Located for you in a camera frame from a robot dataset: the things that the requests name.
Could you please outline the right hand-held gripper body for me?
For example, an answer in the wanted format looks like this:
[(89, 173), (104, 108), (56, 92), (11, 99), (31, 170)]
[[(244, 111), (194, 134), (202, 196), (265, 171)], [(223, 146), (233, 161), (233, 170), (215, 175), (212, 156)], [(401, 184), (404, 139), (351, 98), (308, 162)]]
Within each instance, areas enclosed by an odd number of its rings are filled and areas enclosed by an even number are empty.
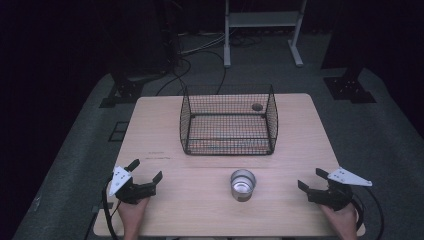
[(311, 189), (306, 193), (309, 202), (325, 205), (338, 211), (353, 199), (352, 186), (371, 187), (373, 183), (342, 167), (329, 173), (327, 190)]

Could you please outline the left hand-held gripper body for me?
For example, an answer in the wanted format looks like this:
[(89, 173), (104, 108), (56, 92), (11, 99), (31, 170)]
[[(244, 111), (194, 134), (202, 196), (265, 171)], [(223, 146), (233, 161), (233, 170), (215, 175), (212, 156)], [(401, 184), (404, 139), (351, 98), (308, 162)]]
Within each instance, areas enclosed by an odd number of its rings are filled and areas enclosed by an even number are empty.
[(140, 199), (148, 198), (156, 194), (157, 177), (151, 182), (135, 184), (131, 175), (131, 169), (116, 166), (112, 173), (109, 196), (115, 196), (118, 200), (127, 204), (137, 204)]

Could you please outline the clear glass cup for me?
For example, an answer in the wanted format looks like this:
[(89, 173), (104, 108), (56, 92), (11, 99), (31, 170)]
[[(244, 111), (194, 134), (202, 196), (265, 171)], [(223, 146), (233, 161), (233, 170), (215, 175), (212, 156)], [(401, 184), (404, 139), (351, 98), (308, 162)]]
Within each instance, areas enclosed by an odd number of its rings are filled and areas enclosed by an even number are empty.
[(255, 175), (247, 169), (238, 169), (230, 177), (231, 194), (238, 202), (248, 201), (256, 187)]

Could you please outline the black wire mesh basket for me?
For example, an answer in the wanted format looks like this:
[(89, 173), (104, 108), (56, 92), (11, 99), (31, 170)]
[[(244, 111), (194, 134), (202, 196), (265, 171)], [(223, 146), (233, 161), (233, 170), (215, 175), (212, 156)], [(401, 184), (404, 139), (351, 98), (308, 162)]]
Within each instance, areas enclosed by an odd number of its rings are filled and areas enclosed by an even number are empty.
[(270, 84), (187, 85), (180, 111), (180, 142), (188, 155), (271, 155), (278, 120)]

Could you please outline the person's left hand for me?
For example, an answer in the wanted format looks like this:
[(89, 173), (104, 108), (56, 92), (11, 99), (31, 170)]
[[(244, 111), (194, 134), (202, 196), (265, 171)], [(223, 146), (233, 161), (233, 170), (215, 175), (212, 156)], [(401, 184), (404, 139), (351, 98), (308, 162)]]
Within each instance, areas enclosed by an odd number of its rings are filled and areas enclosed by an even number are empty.
[(148, 203), (149, 198), (144, 198), (139, 200), (137, 204), (120, 204), (118, 214), (124, 228), (123, 240), (138, 240)]

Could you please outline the person's right hand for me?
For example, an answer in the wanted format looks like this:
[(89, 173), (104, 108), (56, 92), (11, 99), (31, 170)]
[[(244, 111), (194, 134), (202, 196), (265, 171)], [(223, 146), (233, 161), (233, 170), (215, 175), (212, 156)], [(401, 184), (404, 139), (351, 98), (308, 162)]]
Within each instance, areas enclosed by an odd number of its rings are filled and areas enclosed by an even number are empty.
[(348, 204), (338, 211), (325, 205), (320, 205), (319, 208), (340, 240), (358, 240), (356, 230), (357, 212), (352, 204)]

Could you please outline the black stand base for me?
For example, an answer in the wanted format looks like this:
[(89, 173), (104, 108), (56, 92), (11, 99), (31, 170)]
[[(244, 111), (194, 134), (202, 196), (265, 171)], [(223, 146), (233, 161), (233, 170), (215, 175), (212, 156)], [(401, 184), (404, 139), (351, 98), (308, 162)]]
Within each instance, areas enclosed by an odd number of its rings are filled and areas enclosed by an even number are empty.
[(165, 75), (165, 72), (129, 74), (122, 71), (112, 72), (113, 86), (108, 96), (101, 101), (100, 108), (113, 108), (118, 104), (135, 103), (141, 97), (147, 83), (159, 80)]
[(354, 104), (376, 102), (373, 95), (365, 90), (358, 80), (362, 70), (362, 67), (349, 67), (342, 76), (324, 78), (334, 100), (349, 100)]

